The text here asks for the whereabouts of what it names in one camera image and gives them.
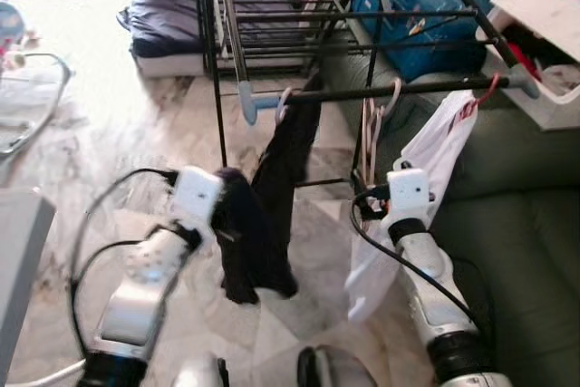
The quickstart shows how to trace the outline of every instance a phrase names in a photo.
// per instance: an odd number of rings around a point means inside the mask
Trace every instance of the dark bedsheet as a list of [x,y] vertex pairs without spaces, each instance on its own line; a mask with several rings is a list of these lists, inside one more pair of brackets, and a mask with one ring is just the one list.
[[[261,0],[266,4],[238,4],[238,12],[260,13],[268,10],[294,11],[289,0]],[[202,53],[199,37],[196,0],[133,0],[126,10],[124,24],[132,35],[133,53],[142,58],[157,58],[172,54]],[[298,22],[242,24],[243,29],[296,28]],[[244,41],[264,40],[261,33],[245,35]],[[296,39],[289,31],[276,38]]]

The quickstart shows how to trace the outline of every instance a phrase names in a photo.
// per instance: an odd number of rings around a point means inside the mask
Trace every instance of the mattress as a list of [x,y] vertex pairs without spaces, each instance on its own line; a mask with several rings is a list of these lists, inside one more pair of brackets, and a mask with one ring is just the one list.
[[[236,0],[238,12],[260,13],[267,10],[294,11],[288,0]],[[220,7],[223,25],[223,7]],[[199,36],[196,0],[133,0],[119,16],[121,25],[131,33],[131,52],[147,77],[171,75],[200,75],[203,73],[203,43]],[[244,23],[240,29],[252,29],[253,33],[242,35],[245,42],[263,41],[265,34],[256,32],[269,29],[296,29],[298,22]],[[276,38],[296,40],[300,34],[289,30],[276,34]],[[297,59],[252,60],[249,65],[299,64]],[[220,62],[231,64],[231,61]]]

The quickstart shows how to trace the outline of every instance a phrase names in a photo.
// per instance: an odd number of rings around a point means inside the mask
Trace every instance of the metal drying rack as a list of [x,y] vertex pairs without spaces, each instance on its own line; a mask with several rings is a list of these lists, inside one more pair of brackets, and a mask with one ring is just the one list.
[[[336,52],[344,53],[344,55],[370,54],[365,87],[360,90],[337,92],[294,91],[285,100],[286,105],[309,104],[314,102],[344,102],[393,95],[395,85],[372,87],[372,77],[377,53],[378,51],[388,50],[413,50],[434,47],[452,48],[465,44],[493,44],[511,71],[509,76],[499,77],[496,86],[498,88],[527,86],[527,76],[523,71],[522,65],[517,62],[516,57],[508,48],[504,38],[489,22],[486,15],[481,12],[475,0],[461,1],[465,6],[460,10],[395,11],[385,10],[383,2],[378,0],[378,11],[365,13],[351,10],[352,0],[292,0],[292,3],[294,5],[300,5],[301,9],[295,9],[289,12],[288,10],[273,8],[270,11],[261,10],[259,13],[252,13],[239,10],[241,5],[249,3],[244,0],[197,0],[198,11],[201,12],[198,14],[198,24],[199,29],[202,30],[202,40],[205,45],[204,67],[213,77],[214,83],[222,164],[224,166],[227,165],[227,148],[221,108],[221,98],[224,94],[221,93],[219,80],[225,74],[235,73],[242,110],[246,120],[250,124],[256,121],[256,116],[259,111],[276,108],[280,99],[280,91],[272,91],[266,96],[262,92],[253,92],[252,79],[255,78],[255,74],[262,76],[272,71],[276,73],[307,73],[316,65],[321,56]],[[314,9],[305,9],[307,5],[312,4],[314,4]],[[379,39],[383,18],[426,16],[445,17],[445,20],[435,25],[426,26],[415,34],[409,35],[407,38],[395,43],[380,43]],[[478,26],[486,34],[486,40],[433,41],[430,43],[414,43],[412,41],[414,35],[428,32],[434,27],[443,26],[451,21],[465,17],[476,20]],[[356,28],[358,20],[369,18],[377,20],[376,32],[374,32],[371,38],[369,35],[361,33],[360,27],[358,29]],[[273,22],[302,24],[297,27],[287,28],[284,31],[277,28],[252,30],[245,27],[245,24]],[[344,30],[351,31],[354,38],[348,40],[346,43],[328,43],[328,38],[333,32],[344,32]],[[298,41],[296,39],[289,39],[284,37],[284,33],[288,32],[296,32],[308,38]],[[260,40],[256,41],[255,39],[248,38],[252,33],[260,33]],[[223,63],[220,64],[223,53],[231,53],[233,68],[231,64],[229,66],[224,66]],[[270,67],[265,65],[255,67],[253,65],[256,60],[264,60],[267,62],[268,60],[274,59],[286,60],[288,64],[281,62],[276,66]],[[296,59],[302,60],[301,63],[297,65],[295,62]],[[401,94],[488,89],[492,81],[493,79],[486,77],[466,77],[465,79],[456,81],[403,84]],[[361,182],[357,171],[360,153],[361,130],[359,129],[350,178],[308,181],[299,186],[323,185],[346,181],[353,183],[355,188],[360,187]]]

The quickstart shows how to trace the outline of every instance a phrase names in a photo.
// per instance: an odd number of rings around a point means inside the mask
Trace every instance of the black cloth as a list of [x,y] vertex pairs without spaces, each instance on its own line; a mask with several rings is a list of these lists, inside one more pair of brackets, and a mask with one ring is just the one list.
[[[315,74],[305,91],[322,89]],[[320,121],[320,103],[290,106],[260,157],[250,185],[237,169],[216,172],[225,182],[211,226],[222,253],[226,297],[256,304],[256,288],[291,297],[298,291],[288,262],[294,189],[306,178],[306,164]]]

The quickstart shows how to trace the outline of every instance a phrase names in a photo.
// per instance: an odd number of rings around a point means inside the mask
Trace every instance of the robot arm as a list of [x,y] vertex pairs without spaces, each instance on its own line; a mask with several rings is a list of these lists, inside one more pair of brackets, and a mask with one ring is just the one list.
[[[421,169],[404,169],[387,176],[389,214],[381,231],[403,258],[443,285],[465,304],[453,281],[453,264],[427,231],[430,221],[429,181]],[[442,387],[511,387],[495,372],[489,349],[468,316],[416,273],[402,270],[411,316],[427,348]]]
[[165,317],[166,301],[189,257],[203,242],[223,187],[222,180],[186,167],[172,201],[178,216],[158,226],[127,255],[125,273],[90,345],[78,385],[139,386],[147,371]]

